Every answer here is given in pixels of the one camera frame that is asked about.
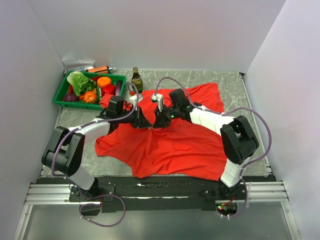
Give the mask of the red t-shirt garment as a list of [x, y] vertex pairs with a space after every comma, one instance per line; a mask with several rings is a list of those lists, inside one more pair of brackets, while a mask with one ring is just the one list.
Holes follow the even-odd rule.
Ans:
[[217, 181], [227, 163], [217, 133], [179, 118], [168, 128], [153, 130], [120, 124], [111, 134], [96, 139], [95, 152], [125, 163], [138, 178], [185, 174]]

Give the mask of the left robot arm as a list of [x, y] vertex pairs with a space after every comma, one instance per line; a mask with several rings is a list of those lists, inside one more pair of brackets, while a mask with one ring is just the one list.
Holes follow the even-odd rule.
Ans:
[[143, 115], [138, 103], [141, 94], [129, 98], [130, 109], [124, 108], [125, 100], [121, 96], [112, 96], [106, 108], [93, 120], [75, 127], [57, 126], [48, 141], [41, 157], [44, 166], [51, 174], [64, 177], [75, 185], [87, 201], [95, 200], [99, 195], [99, 181], [82, 167], [84, 146], [114, 132], [120, 124], [130, 124], [135, 129], [149, 128], [151, 123]]

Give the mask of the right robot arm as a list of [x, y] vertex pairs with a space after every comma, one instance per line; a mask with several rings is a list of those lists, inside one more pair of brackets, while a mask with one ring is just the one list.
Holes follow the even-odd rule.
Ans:
[[167, 128], [173, 119], [181, 119], [205, 127], [221, 136], [227, 161], [218, 180], [218, 193], [223, 199], [230, 199], [236, 193], [245, 164], [259, 147], [249, 121], [243, 115], [226, 116], [212, 112], [198, 102], [193, 103], [180, 88], [171, 91], [169, 98], [172, 106], [166, 106], [163, 95], [159, 93], [151, 96], [151, 101], [157, 104], [152, 127]]

